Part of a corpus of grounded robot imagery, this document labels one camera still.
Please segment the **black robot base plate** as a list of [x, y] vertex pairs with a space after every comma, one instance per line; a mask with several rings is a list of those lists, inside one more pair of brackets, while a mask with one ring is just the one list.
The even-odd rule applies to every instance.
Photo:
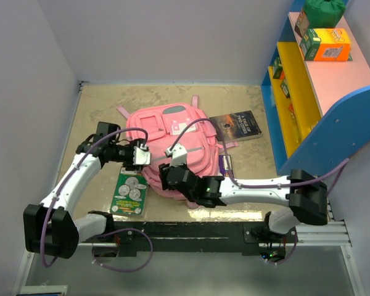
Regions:
[[283, 245], [297, 241], [291, 229], [285, 237], [256, 236], [264, 222], [152, 222], [116, 221], [114, 229], [124, 229], [118, 234], [119, 256], [134, 257], [138, 252], [148, 252], [150, 244], [138, 229], [149, 236], [154, 252], [239, 253], [259, 256], [270, 250], [282, 252]]

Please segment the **pink student backpack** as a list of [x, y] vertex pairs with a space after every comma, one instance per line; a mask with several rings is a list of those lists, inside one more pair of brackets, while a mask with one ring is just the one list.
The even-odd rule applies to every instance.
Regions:
[[216, 129], [208, 121], [192, 124], [206, 114], [198, 107], [199, 96], [192, 97], [192, 103], [174, 103], [148, 107], [129, 113], [124, 107], [117, 110], [126, 118], [127, 128], [142, 128], [148, 132], [147, 145], [151, 152], [149, 166], [142, 175], [149, 186], [160, 196], [185, 200], [177, 191], [163, 190], [158, 166], [169, 163], [165, 152], [179, 141], [187, 151], [187, 165], [198, 176], [216, 176], [219, 172], [219, 154], [224, 148], [237, 147], [237, 142], [222, 145], [217, 140]]

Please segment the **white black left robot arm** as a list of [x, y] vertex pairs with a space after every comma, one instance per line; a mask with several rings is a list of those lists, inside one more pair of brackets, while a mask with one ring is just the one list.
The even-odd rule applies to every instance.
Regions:
[[120, 144], [123, 129], [114, 123], [100, 121], [96, 132], [77, 148], [72, 163], [39, 204], [29, 204], [23, 212], [26, 250], [54, 258], [70, 258], [78, 244], [96, 236], [102, 242], [115, 236], [113, 216], [107, 212], [91, 211], [74, 220], [73, 211], [89, 182], [109, 162], [135, 168], [134, 151], [145, 144], [147, 136]]

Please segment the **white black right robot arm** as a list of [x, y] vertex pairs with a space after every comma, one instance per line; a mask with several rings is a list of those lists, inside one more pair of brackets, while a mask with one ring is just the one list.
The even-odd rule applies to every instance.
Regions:
[[234, 179], [232, 176], [204, 176], [187, 165], [159, 166], [164, 190], [178, 191], [185, 198], [206, 208], [257, 203], [281, 206], [266, 215], [263, 237], [277, 242], [292, 228], [303, 223], [327, 224], [327, 186], [309, 173], [293, 169], [288, 176], [273, 179]]

